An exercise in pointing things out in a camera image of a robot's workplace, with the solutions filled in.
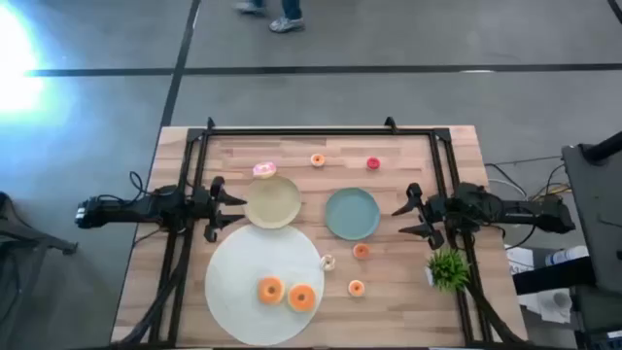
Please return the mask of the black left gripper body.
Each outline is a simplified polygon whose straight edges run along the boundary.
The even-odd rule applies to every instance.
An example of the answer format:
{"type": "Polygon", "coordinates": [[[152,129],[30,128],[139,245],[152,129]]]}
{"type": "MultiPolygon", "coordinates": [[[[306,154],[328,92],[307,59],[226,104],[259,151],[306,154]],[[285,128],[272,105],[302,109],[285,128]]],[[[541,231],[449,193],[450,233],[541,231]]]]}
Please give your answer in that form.
{"type": "Polygon", "coordinates": [[[209,221],[204,230],[204,237],[210,243],[218,239],[216,229],[218,226],[218,214],[220,202],[218,201],[221,190],[224,188],[225,179],[217,176],[213,179],[209,189],[203,185],[197,185],[192,190],[192,216],[209,221]]]}

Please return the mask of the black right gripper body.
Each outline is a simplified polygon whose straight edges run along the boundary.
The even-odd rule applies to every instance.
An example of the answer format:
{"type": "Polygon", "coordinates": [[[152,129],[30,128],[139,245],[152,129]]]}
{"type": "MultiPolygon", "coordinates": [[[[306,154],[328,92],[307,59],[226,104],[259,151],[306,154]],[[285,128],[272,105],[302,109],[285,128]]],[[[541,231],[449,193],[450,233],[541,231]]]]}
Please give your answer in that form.
{"type": "Polygon", "coordinates": [[[406,190],[407,198],[411,196],[419,196],[420,197],[420,206],[416,208],[419,211],[419,220],[420,224],[427,224],[429,226],[429,236],[422,237],[425,238],[432,250],[437,250],[443,246],[445,242],[448,242],[449,247],[452,249],[457,249],[458,245],[456,242],[455,234],[450,230],[450,228],[445,225],[445,233],[447,238],[444,238],[439,229],[435,228],[433,225],[440,222],[445,222],[444,218],[447,210],[445,208],[445,200],[437,195],[433,195],[426,202],[422,199],[422,190],[417,183],[412,183],[408,186],[406,190]]]}

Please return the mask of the plain orange donut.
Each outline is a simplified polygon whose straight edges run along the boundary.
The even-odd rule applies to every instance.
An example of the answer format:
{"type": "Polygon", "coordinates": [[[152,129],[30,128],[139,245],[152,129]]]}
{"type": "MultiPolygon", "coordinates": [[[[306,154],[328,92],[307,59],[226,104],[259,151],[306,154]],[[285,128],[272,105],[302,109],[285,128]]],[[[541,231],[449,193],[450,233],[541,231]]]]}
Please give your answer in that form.
{"type": "Polygon", "coordinates": [[[315,290],[307,284],[293,285],[288,292],[288,304],[296,312],[310,312],[315,308],[315,290]]]}
{"type": "Polygon", "coordinates": [[[276,276],[267,276],[258,282],[258,299],[267,305],[279,304],[285,294],[284,282],[276,276]]]}

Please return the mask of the beige round plate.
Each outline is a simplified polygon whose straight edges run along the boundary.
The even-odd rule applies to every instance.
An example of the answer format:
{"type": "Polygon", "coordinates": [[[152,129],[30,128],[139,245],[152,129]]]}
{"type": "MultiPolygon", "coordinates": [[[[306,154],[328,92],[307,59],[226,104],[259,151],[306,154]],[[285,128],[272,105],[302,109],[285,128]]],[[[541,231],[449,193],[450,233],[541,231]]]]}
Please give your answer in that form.
{"type": "Polygon", "coordinates": [[[246,191],[244,212],[260,228],[282,228],[301,208],[301,193],[289,178],[274,175],[254,180],[246,191]]]}

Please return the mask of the small green potted plant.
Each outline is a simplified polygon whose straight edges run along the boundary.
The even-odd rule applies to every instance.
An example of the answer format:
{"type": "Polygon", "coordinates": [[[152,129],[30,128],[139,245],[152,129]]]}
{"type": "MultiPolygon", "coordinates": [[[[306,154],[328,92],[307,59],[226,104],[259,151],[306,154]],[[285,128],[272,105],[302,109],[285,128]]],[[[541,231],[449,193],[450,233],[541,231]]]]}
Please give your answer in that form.
{"type": "Polygon", "coordinates": [[[430,284],[441,292],[462,291],[470,280],[469,264],[460,249],[439,249],[427,260],[430,284]]]}

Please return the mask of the blue-green round plate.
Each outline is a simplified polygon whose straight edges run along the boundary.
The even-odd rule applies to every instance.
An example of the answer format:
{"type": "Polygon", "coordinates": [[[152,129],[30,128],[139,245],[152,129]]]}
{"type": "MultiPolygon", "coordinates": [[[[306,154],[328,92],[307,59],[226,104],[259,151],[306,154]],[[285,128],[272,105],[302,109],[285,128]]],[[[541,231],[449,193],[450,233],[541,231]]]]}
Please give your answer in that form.
{"type": "Polygon", "coordinates": [[[378,228],[380,219],[380,208],[374,197],[361,188],[338,190],[325,206],[326,227],[345,240],[369,237],[378,228]]]}

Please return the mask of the white paper sheet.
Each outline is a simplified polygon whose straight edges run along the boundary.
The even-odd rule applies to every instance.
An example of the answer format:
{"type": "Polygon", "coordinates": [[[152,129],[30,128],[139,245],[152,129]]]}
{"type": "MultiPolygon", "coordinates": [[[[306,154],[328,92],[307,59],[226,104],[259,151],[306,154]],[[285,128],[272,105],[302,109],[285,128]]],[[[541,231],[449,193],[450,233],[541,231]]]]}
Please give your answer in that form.
{"type": "Polygon", "coordinates": [[[530,249],[516,247],[508,249],[506,256],[509,262],[511,275],[531,271],[534,269],[534,252],[530,249]]]}

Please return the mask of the white plastic bottle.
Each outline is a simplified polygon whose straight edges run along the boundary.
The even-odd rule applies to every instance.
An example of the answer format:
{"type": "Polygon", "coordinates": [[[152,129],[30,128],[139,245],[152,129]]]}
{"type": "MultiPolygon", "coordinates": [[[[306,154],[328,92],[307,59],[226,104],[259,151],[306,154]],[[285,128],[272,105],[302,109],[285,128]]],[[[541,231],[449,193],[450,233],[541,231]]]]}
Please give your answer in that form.
{"type": "Polygon", "coordinates": [[[563,250],[558,250],[558,251],[548,254],[544,259],[544,263],[546,266],[550,266],[554,264],[565,263],[568,261],[585,258],[588,256],[589,256],[589,251],[587,247],[584,245],[578,245],[578,246],[574,246],[574,247],[563,249],[563,250]]]}

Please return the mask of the dark grey equipment cart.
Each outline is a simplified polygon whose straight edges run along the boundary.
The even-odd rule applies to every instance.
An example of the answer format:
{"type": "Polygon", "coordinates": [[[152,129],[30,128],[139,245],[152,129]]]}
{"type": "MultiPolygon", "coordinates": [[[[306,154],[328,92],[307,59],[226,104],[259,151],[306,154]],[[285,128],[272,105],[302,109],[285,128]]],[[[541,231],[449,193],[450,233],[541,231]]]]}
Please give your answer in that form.
{"type": "Polygon", "coordinates": [[[622,294],[622,130],[562,149],[596,285],[622,294]]]}

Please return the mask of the person's shoe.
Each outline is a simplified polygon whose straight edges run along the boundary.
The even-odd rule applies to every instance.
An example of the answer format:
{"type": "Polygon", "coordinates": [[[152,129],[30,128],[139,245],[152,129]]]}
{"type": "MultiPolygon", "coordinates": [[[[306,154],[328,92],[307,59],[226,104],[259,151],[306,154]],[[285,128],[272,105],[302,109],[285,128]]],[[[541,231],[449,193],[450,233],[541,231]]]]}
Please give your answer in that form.
{"type": "Polygon", "coordinates": [[[252,1],[242,1],[234,5],[234,9],[241,15],[259,16],[265,15],[265,8],[258,6],[252,1]]]}
{"type": "Polygon", "coordinates": [[[278,17],[270,22],[269,30],[274,33],[284,34],[293,31],[300,31],[305,28],[302,18],[289,19],[287,17],[278,17]]]}

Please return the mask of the black metal frame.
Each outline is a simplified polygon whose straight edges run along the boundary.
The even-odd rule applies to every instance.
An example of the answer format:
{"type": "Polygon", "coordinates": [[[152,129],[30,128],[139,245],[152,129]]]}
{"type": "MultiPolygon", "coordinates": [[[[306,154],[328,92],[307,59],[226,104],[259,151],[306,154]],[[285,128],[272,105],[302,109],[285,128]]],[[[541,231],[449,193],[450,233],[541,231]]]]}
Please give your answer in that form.
{"type": "MultiPolygon", "coordinates": [[[[471,296],[442,293],[429,286],[426,260],[432,254],[422,238],[397,232],[416,225],[415,212],[391,218],[406,200],[410,183],[419,183],[424,195],[438,192],[430,135],[435,133],[438,158],[447,193],[453,184],[470,182],[488,188],[489,179],[475,127],[453,126],[325,126],[325,127],[219,127],[209,137],[204,180],[224,174],[228,193],[240,196],[252,181],[252,165],[271,160],[277,174],[292,179],[302,191],[301,210],[293,226],[314,243],[320,254],[336,257],[336,270],[327,272],[319,311],[306,328],[278,347],[363,348],[363,347],[460,347],[472,345],[465,339],[458,299],[466,300],[473,342],[483,342],[482,311],[476,311],[471,296]],[[323,154],[321,168],[308,158],[323,154]],[[376,170],[367,168],[370,157],[380,160],[376,170]],[[337,238],[324,226],[324,208],[329,195],[342,187],[361,187],[372,193],[381,210],[381,224],[368,243],[369,260],[352,256],[353,243],[337,238]],[[347,283],[362,278],[365,297],[347,297],[347,283]]],[[[219,233],[218,243],[203,237],[207,222],[197,224],[190,247],[184,296],[176,340],[168,336],[172,299],[165,304],[160,321],[160,342],[147,345],[149,333],[140,343],[144,348],[232,348],[242,342],[221,328],[208,308],[204,278],[213,252],[242,220],[219,233]]],[[[511,280],[509,262],[501,233],[483,227],[474,234],[473,263],[477,262],[480,285],[487,300],[511,330],[523,339],[527,332],[518,297],[511,280]]],[[[148,310],[156,296],[165,242],[162,233],[132,249],[111,342],[121,341],[148,310]]]]}

